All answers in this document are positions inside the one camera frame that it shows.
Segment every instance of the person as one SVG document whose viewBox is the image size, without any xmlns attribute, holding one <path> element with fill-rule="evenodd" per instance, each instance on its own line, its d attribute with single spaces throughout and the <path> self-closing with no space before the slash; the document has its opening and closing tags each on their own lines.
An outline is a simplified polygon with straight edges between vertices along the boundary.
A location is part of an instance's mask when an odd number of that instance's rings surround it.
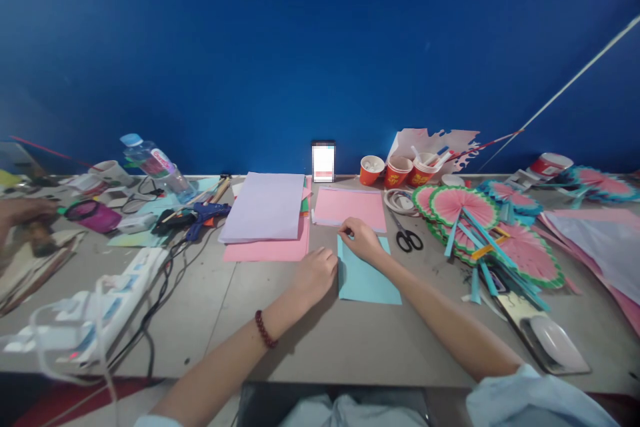
<svg viewBox="0 0 640 427">
<path fill-rule="evenodd" d="M 454 302 L 414 276 L 383 250 L 363 221 L 339 229 L 349 248 L 384 274 L 415 308 L 452 357 L 478 382 L 467 397 L 474 426 L 616 426 L 582 391 L 553 376 L 540 376 L 507 344 Z M 193 367 L 137 427 L 206 426 L 238 391 L 269 346 L 327 294 L 338 259 L 328 248 L 308 254 L 290 287 L 264 312 Z M 282 426 L 425 426 L 424 416 L 405 407 L 362 405 L 341 396 L 301 400 Z"/>
</svg>

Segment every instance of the power strip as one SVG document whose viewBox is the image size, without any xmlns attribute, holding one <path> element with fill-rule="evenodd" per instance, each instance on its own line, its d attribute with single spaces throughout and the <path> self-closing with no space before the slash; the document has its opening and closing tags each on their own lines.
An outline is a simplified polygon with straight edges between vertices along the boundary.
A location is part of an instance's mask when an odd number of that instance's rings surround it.
<svg viewBox="0 0 640 427">
<path fill-rule="evenodd" d="M 107 350 L 151 286 L 167 255 L 162 248 L 143 248 L 121 275 L 109 279 L 113 287 L 105 292 L 102 302 L 103 341 Z M 82 291 L 72 299 L 70 310 L 58 312 L 47 325 L 38 325 L 39 339 L 44 350 L 64 352 L 56 362 L 85 367 L 99 359 L 94 322 L 97 298 L 94 292 Z M 5 352 L 35 351 L 31 327 L 23 328 L 15 338 L 5 346 Z"/>
</svg>

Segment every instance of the smartphone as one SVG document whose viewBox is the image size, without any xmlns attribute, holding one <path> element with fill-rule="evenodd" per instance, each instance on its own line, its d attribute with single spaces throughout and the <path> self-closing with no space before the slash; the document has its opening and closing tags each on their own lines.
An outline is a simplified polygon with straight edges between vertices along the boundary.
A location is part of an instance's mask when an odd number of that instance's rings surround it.
<svg viewBox="0 0 640 427">
<path fill-rule="evenodd" d="M 335 142 L 311 142 L 311 170 L 314 182 L 335 181 Z"/>
</svg>

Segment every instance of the white paper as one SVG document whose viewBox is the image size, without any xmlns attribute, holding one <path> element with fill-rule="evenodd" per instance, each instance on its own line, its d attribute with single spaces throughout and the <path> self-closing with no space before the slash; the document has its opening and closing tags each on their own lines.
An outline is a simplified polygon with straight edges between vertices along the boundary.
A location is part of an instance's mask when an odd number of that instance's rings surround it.
<svg viewBox="0 0 640 427">
<path fill-rule="evenodd" d="M 302 174 L 249 172 L 218 242 L 296 239 L 304 183 Z"/>
<path fill-rule="evenodd" d="M 546 212 L 547 219 L 602 269 L 612 286 L 640 305 L 640 232 L 615 222 L 582 220 Z"/>
</svg>

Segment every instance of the bracelet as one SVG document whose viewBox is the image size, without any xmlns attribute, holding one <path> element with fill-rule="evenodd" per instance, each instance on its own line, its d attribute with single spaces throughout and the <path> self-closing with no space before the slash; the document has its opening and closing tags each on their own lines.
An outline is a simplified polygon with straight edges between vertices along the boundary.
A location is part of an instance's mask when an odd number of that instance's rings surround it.
<svg viewBox="0 0 640 427">
<path fill-rule="evenodd" d="M 269 333 L 267 332 L 267 329 L 265 329 L 265 324 L 264 322 L 262 322 L 262 310 L 257 310 L 255 312 L 255 323 L 256 325 L 258 325 L 258 330 L 260 331 L 260 336 L 262 337 L 262 340 L 264 341 L 265 345 L 268 348 L 274 349 L 278 346 L 278 341 L 277 340 L 273 340 L 270 336 Z"/>
</svg>

